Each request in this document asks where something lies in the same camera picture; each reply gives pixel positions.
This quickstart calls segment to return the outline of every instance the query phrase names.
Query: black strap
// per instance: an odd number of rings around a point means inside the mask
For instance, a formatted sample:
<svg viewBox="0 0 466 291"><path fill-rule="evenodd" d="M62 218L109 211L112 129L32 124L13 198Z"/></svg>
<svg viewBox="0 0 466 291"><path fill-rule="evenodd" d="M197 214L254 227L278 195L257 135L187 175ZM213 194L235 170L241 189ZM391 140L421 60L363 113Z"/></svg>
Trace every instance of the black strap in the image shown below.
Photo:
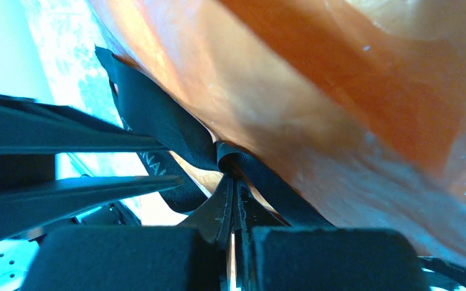
<svg viewBox="0 0 466 291"><path fill-rule="evenodd" d="M153 80L117 60L107 49L96 47L96 54L111 82L119 88L118 96L112 90L117 110L135 133L155 137L199 169L225 172L230 165L235 165L293 226L333 226L256 157L225 142L214 144L208 130ZM161 194L167 200L167 193ZM199 201L203 194L178 188L168 196L169 201L176 200L181 206L187 205L188 201Z"/></svg>

